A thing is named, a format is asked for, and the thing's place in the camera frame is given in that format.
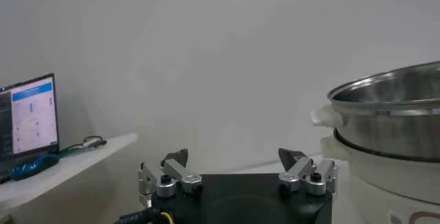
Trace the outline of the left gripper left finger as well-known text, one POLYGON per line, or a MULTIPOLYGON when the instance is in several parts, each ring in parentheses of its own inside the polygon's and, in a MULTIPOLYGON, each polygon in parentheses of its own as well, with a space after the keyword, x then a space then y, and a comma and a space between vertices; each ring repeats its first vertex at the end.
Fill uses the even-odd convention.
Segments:
POLYGON ((189 170, 188 149, 168 153, 158 166, 142 162, 137 171, 138 198, 146 208, 153 205, 153 197, 172 199, 178 194, 199 198, 204 191, 201 175, 189 170))

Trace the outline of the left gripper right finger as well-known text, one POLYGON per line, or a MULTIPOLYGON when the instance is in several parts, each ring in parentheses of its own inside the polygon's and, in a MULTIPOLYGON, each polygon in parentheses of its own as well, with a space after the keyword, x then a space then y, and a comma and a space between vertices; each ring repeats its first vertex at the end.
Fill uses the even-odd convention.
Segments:
POLYGON ((338 167, 333 160, 323 159, 316 164, 303 152, 286 148, 279 148, 278 156, 285 169, 278 175, 278 190, 283 197, 301 188, 317 197, 336 192, 338 167))

